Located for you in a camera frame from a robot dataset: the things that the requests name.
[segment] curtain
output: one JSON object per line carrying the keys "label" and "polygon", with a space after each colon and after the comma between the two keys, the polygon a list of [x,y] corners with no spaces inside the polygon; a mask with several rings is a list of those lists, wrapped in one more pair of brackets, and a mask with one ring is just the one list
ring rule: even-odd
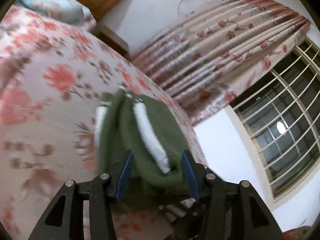
{"label": "curtain", "polygon": [[193,125],[252,86],[304,40],[310,22],[273,0],[219,0],[161,31],[132,63]]}

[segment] metal screw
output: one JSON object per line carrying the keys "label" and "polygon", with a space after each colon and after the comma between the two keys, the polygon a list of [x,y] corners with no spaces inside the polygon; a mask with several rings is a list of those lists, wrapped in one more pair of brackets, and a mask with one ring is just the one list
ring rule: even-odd
{"label": "metal screw", "polygon": [[244,181],[241,182],[241,185],[242,185],[243,187],[249,187],[249,186],[250,186],[250,183],[249,183],[248,181],[244,180]]}
{"label": "metal screw", "polygon": [[108,173],[102,173],[100,175],[100,179],[108,179],[109,178],[109,174]]}
{"label": "metal screw", "polygon": [[69,179],[68,181],[66,181],[66,186],[67,187],[71,187],[74,184],[73,180]]}
{"label": "metal screw", "polygon": [[214,175],[213,173],[208,173],[206,177],[207,179],[215,179],[216,175]]}

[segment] floral curtain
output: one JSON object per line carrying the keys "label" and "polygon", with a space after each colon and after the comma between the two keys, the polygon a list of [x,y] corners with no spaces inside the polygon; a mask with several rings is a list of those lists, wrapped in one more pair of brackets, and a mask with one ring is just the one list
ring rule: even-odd
{"label": "floral curtain", "polygon": [[310,22],[273,0],[219,0],[153,37],[132,63],[193,125],[252,86],[300,44]]}

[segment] curtain fold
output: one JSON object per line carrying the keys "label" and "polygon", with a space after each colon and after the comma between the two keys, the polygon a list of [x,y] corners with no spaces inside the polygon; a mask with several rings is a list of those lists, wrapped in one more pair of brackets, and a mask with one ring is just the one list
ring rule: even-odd
{"label": "curtain fold", "polygon": [[209,2],[154,36],[132,63],[196,125],[262,78],[309,27],[305,17],[273,0]]}

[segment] green garment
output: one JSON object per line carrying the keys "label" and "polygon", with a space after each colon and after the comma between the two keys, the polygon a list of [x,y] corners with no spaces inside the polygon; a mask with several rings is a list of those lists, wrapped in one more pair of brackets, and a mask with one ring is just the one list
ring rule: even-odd
{"label": "green garment", "polygon": [[[158,168],[140,137],[133,112],[137,99],[145,104],[153,130],[169,157],[171,171],[167,174]],[[134,154],[134,168],[121,202],[131,209],[143,210],[188,198],[181,156],[189,146],[167,105],[133,92],[126,95],[121,89],[115,96],[103,93],[101,101],[109,106],[100,134],[98,174],[108,172],[126,149]]]}

